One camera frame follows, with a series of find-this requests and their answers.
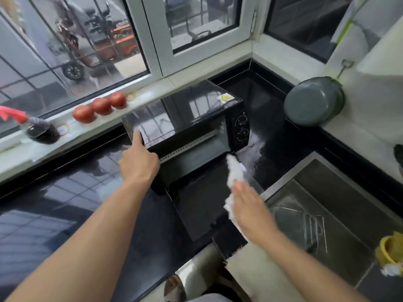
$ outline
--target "hand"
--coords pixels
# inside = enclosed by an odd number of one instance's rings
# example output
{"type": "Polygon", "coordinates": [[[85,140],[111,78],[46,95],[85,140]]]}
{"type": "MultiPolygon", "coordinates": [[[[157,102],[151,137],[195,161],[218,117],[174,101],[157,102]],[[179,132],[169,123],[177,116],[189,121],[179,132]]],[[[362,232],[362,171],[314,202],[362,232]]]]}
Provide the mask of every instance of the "hand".
{"type": "Polygon", "coordinates": [[[124,181],[151,185],[160,169],[160,162],[156,153],[149,152],[143,146],[140,132],[134,131],[133,143],[123,152],[119,166],[124,181]]]}
{"type": "Polygon", "coordinates": [[[235,181],[233,213],[242,232],[253,243],[264,247],[278,229],[259,194],[246,182],[235,181]]]}

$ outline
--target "sink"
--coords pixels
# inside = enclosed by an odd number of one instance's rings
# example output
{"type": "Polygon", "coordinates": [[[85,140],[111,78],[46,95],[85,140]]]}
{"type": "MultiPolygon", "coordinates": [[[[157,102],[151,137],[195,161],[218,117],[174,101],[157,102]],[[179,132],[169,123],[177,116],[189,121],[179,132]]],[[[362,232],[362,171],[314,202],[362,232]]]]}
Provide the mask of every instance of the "sink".
{"type": "Polygon", "coordinates": [[[282,230],[358,288],[376,267],[374,250],[403,220],[318,153],[262,194],[282,230]]]}

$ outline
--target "oven control panel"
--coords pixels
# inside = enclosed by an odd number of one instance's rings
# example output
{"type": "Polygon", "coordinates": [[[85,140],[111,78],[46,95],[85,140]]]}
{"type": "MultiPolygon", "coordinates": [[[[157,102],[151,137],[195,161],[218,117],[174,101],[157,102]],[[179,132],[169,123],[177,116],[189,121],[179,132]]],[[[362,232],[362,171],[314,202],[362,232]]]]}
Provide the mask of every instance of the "oven control panel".
{"type": "Polygon", "coordinates": [[[249,119],[242,108],[236,108],[226,116],[227,134],[232,151],[238,151],[248,145],[249,119]]]}

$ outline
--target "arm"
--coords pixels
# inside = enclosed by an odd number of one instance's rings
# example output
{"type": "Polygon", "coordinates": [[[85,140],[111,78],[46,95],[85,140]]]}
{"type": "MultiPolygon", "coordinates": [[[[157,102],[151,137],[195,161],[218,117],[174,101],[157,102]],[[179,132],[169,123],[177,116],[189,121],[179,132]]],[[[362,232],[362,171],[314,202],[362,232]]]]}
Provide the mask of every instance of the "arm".
{"type": "Polygon", "coordinates": [[[368,302],[280,232],[260,196],[247,183],[236,182],[232,192],[234,215],[244,234],[270,254],[307,302],[368,302]]]}
{"type": "Polygon", "coordinates": [[[109,302],[141,202],[159,169],[136,132],[119,161],[122,185],[6,302],[109,302]]]}

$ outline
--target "red tomato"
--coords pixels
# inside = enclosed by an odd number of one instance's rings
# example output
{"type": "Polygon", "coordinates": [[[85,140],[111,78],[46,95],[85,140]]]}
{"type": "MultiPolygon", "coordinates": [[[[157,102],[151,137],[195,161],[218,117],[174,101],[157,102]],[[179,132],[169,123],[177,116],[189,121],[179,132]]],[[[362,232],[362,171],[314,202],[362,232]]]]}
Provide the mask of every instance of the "red tomato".
{"type": "Polygon", "coordinates": [[[97,99],[93,100],[92,109],[102,116],[107,116],[113,111],[110,102],[104,97],[98,97],[97,99]]]}
{"type": "Polygon", "coordinates": [[[123,109],[127,107],[126,95],[123,92],[115,92],[109,96],[109,101],[116,109],[123,109]]]}
{"type": "Polygon", "coordinates": [[[84,124],[91,123],[95,120],[95,113],[88,105],[78,106],[73,110],[73,118],[84,124]]]}

